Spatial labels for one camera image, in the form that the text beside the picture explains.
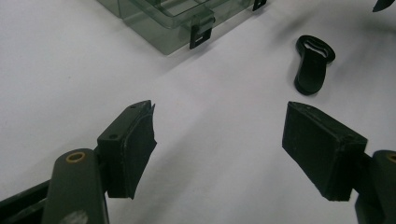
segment transparent plastic container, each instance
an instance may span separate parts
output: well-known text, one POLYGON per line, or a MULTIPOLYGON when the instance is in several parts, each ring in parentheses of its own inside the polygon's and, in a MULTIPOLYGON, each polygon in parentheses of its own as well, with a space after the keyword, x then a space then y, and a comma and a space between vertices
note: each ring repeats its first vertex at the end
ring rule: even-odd
POLYGON ((98 0, 163 54, 210 38, 212 28, 266 0, 98 0))

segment brass screw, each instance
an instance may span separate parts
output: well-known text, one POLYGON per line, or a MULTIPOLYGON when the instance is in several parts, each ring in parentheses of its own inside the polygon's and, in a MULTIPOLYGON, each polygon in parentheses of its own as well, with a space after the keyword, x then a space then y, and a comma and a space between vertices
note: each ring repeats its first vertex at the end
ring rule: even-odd
POLYGON ((68 163, 77 163, 84 160, 84 158, 85 158, 84 152, 74 152, 66 157, 66 161, 68 163))

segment black plastic object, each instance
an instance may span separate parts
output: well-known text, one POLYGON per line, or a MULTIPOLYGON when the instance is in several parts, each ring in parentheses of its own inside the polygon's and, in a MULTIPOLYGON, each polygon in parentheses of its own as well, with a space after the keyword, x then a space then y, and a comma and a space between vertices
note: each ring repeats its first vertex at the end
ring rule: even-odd
POLYGON ((351 164, 367 139, 310 105, 288 103, 282 147, 297 161, 321 195, 348 201, 353 188, 351 164))
POLYGON ((294 86, 304 95, 320 91, 326 77, 326 66, 335 59, 332 48, 312 35, 302 35, 296 43, 301 62, 294 86))
POLYGON ((364 153, 367 139, 311 105, 288 103, 282 147, 323 197, 348 201, 360 224, 396 223, 396 152, 364 153))
POLYGON ((0 223, 108 223, 104 193, 133 198, 156 146, 153 111, 151 101, 128 106, 95 150, 63 154, 51 180, 0 202, 0 223))
POLYGON ((50 181, 0 202, 0 223, 40 223, 50 181))
POLYGON ((265 3, 267 3, 267 0, 254 0, 254 4, 253 4, 253 11, 256 11, 257 9, 261 8, 262 6, 265 5, 265 3))
POLYGON ((76 149, 56 160, 41 223, 108 223, 105 192, 93 150, 76 149))
POLYGON ((134 198, 137 184, 157 143, 154 140, 150 101, 127 107, 99 136, 98 152, 108 164, 108 196, 134 198))
POLYGON ((206 20, 193 20, 195 24, 191 27, 190 49, 195 49, 212 36, 215 21, 214 17, 209 17, 206 20))
POLYGON ((378 0, 373 8, 373 12, 382 11, 393 4, 395 0, 378 0))

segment black clip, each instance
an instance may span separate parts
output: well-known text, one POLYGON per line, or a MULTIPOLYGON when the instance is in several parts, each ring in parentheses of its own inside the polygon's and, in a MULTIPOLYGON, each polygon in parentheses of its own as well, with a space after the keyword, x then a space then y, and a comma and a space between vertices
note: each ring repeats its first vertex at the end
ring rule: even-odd
POLYGON ((328 44, 312 35, 300 36, 296 48, 302 59, 294 86, 301 94, 314 94, 321 89, 326 65, 335 59, 335 53, 328 44))
POLYGON ((373 12, 382 11, 393 4, 395 0, 378 0, 373 8, 373 12))
POLYGON ((204 23, 198 23, 191 27, 190 49, 195 49, 210 38, 215 21, 215 18, 212 17, 204 23))
POLYGON ((265 3, 267 3, 267 0, 254 0, 253 11, 261 8, 265 3))

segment white table surface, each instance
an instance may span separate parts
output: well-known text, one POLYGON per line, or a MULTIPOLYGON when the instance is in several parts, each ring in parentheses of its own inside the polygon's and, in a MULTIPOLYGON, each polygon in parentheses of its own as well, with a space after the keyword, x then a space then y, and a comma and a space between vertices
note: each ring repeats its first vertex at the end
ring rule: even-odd
POLYGON ((396 148, 396 6, 374 5, 269 0, 163 56, 95 0, 0 1, 0 200, 152 100, 158 145, 135 199, 107 200, 112 224, 357 223, 356 192, 327 202, 281 139, 296 101, 368 138, 369 155, 396 148), (336 53, 314 96, 293 86, 300 35, 336 53))

